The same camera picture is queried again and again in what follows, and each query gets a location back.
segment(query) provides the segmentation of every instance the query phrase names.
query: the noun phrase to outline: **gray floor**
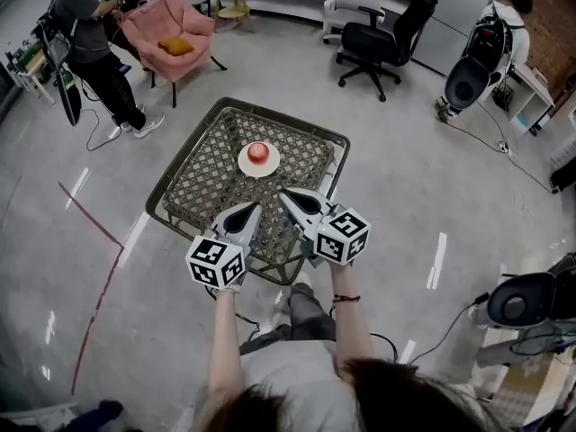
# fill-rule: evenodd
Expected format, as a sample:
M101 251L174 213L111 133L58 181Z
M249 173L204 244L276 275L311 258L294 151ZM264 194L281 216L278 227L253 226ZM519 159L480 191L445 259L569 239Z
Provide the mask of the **gray floor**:
M139 236L131 232L142 227L144 202L170 160L223 96L350 138L337 200L373 224L371 243L354 272L371 330L391 338L400 353L409 339L416 342L412 356L433 346L457 312L490 290L502 270L542 270L573 249L572 192L549 195L505 156L436 121L431 104L442 91L442 77L409 63L401 70L401 85L383 80L388 102L382 104L367 76L338 87L338 76L352 66L335 64L335 47L320 43L317 27L255 19L255 34L226 30L214 37L214 55L229 70L208 63L180 82L174 110L168 84L150 90L147 74L130 72L137 99L167 113L166 124L143 140L122 135L89 153L93 114L87 112L72 129L59 104L49 107L29 95L0 126L0 317L16 354L4 362L38 386L43 401L71 398L82 339L118 254L74 204L68 206L59 187L61 182L72 190L85 175L77 199L121 243L136 241L92 326L76 400L88 408L113 397L125 404L126 422L168 430L202 386L213 302L186 271L189 243L154 220ZM100 116L97 139L113 131L99 104L84 100L84 106ZM517 162L547 181L539 140L514 136L500 111L490 110ZM491 145L500 139L478 106L459 125ZM447 236L446 250L432 290L427 282L440 232ZM325 265L310 270L326 307L328 273ZM264 320L277 293L276 286L250 276L238 309ZM241 338L252 329L240 321L238 327ZM466 380L482 337L462 319L445 344L421 360L422 369ZM376 344L379 354L390 356L384 343Z

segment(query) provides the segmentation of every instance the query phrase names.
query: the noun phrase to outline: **black pants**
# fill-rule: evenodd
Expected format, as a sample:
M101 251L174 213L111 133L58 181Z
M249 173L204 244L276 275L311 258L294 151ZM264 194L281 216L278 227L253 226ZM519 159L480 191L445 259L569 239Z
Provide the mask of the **black pants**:
M138 62L140 62L140 54L138 53L138 50L128 41L120 26L109 14L104 17L104 31L106 32L106 38L109 42L128 51Z
M240 346L243 356L277 341L336 341L336 322L320 306L314 291L305 283L297 283L288 298L290 325L280 325Z
M70 70L90 85L118 125L127 122L140 130L146 116L136 107L128 80L118 72L120 64L113 53L94 62L68 62Z
M576 157L570 160L562 168L557 169L552 173L550 182L553 187L558 187L563 191L569 185L576 183Z

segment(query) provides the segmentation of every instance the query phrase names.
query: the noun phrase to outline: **square woven table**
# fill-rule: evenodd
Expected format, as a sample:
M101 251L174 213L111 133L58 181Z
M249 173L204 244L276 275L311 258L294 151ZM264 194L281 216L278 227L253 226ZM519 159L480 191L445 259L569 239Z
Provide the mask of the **square woven table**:
M280 166L254 178L238 167L248 143L274 144ZM298 231L284 213L278 191L303 187L332 195L350 148L333 131L241 101L221 98L182 146L146 203L147 213L192 240L222 211L259 202L262 220L252 241L250 272L290 284L303 264Z

